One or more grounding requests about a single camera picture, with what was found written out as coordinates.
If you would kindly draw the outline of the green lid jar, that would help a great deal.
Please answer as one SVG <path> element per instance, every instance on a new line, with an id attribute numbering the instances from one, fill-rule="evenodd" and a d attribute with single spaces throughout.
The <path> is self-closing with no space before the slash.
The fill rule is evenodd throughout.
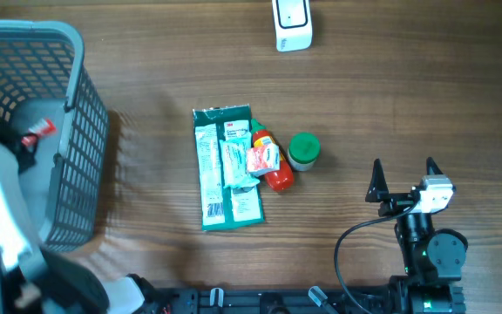
<path id="1" fill-rule="evenodd" d="M 288 161 L 291 167 L 300 172 L 310 170 L 321 152 L 321 144 L 312 133 L 296 134 L 288 145 Z"/>

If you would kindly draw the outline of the red green sauce bottle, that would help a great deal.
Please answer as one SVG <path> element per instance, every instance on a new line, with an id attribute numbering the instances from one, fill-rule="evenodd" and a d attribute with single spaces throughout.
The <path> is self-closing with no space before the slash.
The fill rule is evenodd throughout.
<path id="1" fill-rule="evenodd" d="M 294 184 L 293 171 L 273 134 L 257 119 L 251 119 L 251 134 L 253 147 L 264 147 L 269 144 L 277 146 L 279 168 L 264 174 L 266 183 L 275 192 L 290 188 Z"/>

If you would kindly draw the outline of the red white tissue pack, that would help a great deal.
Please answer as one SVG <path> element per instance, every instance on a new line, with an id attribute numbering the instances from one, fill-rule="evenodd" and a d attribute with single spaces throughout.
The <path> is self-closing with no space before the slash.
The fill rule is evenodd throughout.
<path id="1" fill-rule="evenodd" d="M 246 151 L 247 171 L 259 177 L 280 169 L 280 149 L 276 144 L 251 147 Z"/>

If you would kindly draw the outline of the light green wipes pack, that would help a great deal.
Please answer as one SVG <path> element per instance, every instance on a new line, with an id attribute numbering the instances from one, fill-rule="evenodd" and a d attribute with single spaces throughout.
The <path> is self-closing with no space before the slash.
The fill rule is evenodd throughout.
<path id="1" fill-rule="evenodd" d="M 252 188 L 259 180 L 247 170 L 247 150 L 251 147 L 251 133 L 229 140 L 220 140 L 224 188 Z"/>

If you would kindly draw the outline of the green 3M package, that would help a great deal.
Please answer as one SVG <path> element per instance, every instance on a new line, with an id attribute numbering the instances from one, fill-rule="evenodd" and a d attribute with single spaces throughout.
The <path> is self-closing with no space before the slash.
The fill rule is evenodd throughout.
<path id="1" fill-rule="evenodd" d="M 248 105 L 193 110 L 204 231 L 237 229 L 265 221 L 259 188 L 227 186 L 221 154 L 223 141 L 250 139 L 251 118 Z"/>

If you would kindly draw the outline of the red stick sachet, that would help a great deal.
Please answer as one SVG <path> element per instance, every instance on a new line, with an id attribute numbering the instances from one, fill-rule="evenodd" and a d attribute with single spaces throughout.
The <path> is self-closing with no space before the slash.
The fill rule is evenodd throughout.
<path id="1" fill-rule="evenodd" d="M 22 144 L 31 147 L 41 138 L 53 135 L 56 131 L 57 128 L 50 119 L 42 118 L 28 129 L 27 134 L 22 137 Z"/>

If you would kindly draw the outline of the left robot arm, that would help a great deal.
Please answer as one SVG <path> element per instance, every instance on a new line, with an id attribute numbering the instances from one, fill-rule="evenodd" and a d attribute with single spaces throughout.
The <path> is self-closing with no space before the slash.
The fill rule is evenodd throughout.
<path id="1" fill-rule="evenodd" d="M 41 243 L 19 186 L 16 155 L 0 142 L 0 313 L 138 313 L 144 303 L 133 278 L 102 283 Z"/>

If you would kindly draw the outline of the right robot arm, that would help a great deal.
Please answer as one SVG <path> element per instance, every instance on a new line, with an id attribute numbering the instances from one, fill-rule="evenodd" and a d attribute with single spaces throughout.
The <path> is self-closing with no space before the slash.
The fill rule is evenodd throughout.
<path id="1" fill-rule="evenodd" d="M 378 215 L 396 222 L 404 261 L 403 276 L 388 283 L 386 313 L 465 313 L 461 280 L 468 241 L 453 229 L 435 229 L 432 217 L 448 208 L 456 187 L 432 158 L 426 175 L 406 193 L 391 193 L 382 162 L 373 164 L 365 201 L 380 205 Z"/>

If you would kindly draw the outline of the white barcode scanner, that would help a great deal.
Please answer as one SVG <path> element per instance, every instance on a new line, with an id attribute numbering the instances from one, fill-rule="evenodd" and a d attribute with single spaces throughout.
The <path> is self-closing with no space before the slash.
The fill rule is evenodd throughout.
<path id="1" fill-rule="evenodd" d="M 308 49 L 313 40 L 309 0 L 272 0 L 275 46 L 279 52 Z"/>

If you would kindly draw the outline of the grey plastic shopping basket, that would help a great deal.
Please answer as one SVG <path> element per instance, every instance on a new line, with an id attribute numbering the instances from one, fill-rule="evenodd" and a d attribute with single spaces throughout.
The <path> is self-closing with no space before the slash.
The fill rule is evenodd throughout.
<path id="1" fill-rule="evenodd" d="M 21 135 L 42 118 L 57 128 L 28 147 L 35 162 L 19 175 L 33 229 L 55 251 L 92 238 L 109 133 L 84 56 L 68 24 L 0 20 L 0 121 Z"/>

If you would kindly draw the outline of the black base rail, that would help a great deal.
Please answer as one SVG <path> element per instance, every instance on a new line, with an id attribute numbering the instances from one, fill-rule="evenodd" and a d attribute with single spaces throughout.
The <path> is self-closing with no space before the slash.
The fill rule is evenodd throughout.
<path id="1" fill-rule="evenodd" d="M 166 314 L 273 314 L 273 313 L 418 313 L 465 314 L 460 287 L 413 287 L 396 285 L 351 287 L 341 290 L 211 290 L 161 291 L 166 299 L 157 313 Z"/>

